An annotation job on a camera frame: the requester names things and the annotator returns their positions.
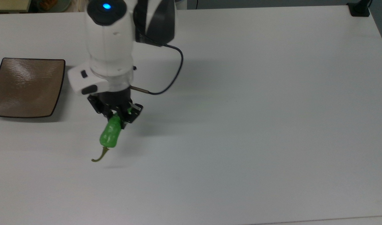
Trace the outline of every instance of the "brown square plate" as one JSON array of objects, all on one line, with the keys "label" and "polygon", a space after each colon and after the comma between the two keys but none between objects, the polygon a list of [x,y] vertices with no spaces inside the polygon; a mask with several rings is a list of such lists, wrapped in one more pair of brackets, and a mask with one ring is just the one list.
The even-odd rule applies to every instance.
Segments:
[{"label": "brown square plate", "polygon": [[0,66],[0,117],[49,117],[65,75],[65,60],[3,58]]}]

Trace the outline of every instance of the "pepper stem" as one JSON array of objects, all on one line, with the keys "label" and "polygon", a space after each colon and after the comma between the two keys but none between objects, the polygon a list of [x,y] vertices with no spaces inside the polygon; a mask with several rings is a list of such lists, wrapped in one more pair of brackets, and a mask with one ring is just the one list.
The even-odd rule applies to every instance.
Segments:
[{"label": "pepper stem", "polygon": [[99,160],[101,160],[102,159],[102,157],[105,155],[105,153],[107,152],[109,150],[109,148],[107,148],[107,147],[103,147],[102,148],[102,155],[99,157],[99,159],[91,159],[91,161],[93,161],[93,162],[98,162]]}]

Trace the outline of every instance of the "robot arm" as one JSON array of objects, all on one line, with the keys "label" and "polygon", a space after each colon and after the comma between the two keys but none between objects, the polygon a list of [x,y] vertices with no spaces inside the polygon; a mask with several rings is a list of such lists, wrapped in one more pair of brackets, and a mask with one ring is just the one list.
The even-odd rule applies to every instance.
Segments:
[{"label": "robot arm", "polygon": [[88,95],[92,107],[109,123],[117,115],[119,127],[124,129],[141,113],[143,106],[131,100],[136,69],[131,55],[133,41],[166,46],[174,38],[175,13],[174,0],[138,0],[132,14],[123,0],[89,2],[85,14],[89,59],[70,69],[68,78],[73,90]]}]

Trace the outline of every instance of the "black cable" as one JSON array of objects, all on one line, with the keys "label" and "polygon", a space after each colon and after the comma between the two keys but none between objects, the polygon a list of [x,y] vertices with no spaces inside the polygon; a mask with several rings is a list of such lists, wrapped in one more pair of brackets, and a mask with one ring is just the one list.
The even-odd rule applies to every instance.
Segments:
[{"label": "black cable", "polygon": [[[139,28],[138,28],[137,25],[135,25],[135,28],[136,28],[136,30],[138,30],[139,32],[141,32],[141,31],[139,30]],[[157,44],[157,45],[159,45],[159,46],[165,46],[165,47],[168,47],[168,48],[172,48],[172,49],[174,49],[174,50],[177,50],[177,51],[180,53],[180,55],[181,55],[180,66],[178,67],[177,73],[176,73],[176,75],[174,76],[173,80],[170,82],[170,84],[169,84],[165,89],[163,89],[163,91],[159,91],[159,92],[150,92],[150,91],[145,90],[145,89],[142,89],[142,88],[138,88],[138,87],[130,86],[131,89],[136,90],[136,91],[141,91],[141,92],[143,92],[143,93],[145,93],[145,94],[152,94],[152,95],[163,94],[163,93],[165,93],[165,92],[166,92],[166,91],[167,91],[167,90],[174,84],[174,82],[176,81],[178,75],[180,74],[181,68],[183,67],[184,55],[183,55],[183,52],[182,52],[178,47],[175,47],[175,46],[170,45],[170,44],[161,44],[161,43],[158,43],[158,42],[156,42],[155,40],[152,40],[151,38],[149,38],[148,36],[146,36],[145,34],[144,34],[144,37],[145,37],[146,39],[148,39],[149,41],[151,41],[151,42],[153,42],[153,43],[155,43],[155,44]]]},{"label": "black cable", "polygon": [[158,94],[165,93],[174,84],[174,82],[176,81],[178,75],[180,74],[181,67],[183,67],[183,61],[184,61],[183,52],[178,47],[175,47],[175,46],[172,46],[172,45],[169,45],[169,44],[162,44],[162,46],[165,46],[165,47],[177,50],[180,53],[180,55],[181,55],[181,62],[180,62],[180,66],[178,67],[177,73],[174,76],[173,80],[170,82],[170,84],[163,91],[160,91],[160,92],[150,92],[150,91],[148,91],[148,94],[152,94],[152,95],[158,95]]}]

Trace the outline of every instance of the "white table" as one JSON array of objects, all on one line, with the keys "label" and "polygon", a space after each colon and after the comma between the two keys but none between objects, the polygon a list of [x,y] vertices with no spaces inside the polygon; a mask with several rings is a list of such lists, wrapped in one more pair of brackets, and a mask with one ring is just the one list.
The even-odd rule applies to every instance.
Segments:
[{"label": "white table", "polygon": [[[67,83],[51,118],[0,118],[0,224],[382,216],[382,39],[372,17],[350,17],[347,6],[178,16],[178,81],[161,96],[133,93],[144,111],[102,161],[90,159],[106,121]],[[0,61],[83,62],[82,17],[0,15]],[[151,91],[179,62],[142,44],[134,58],[134,85]]]}]

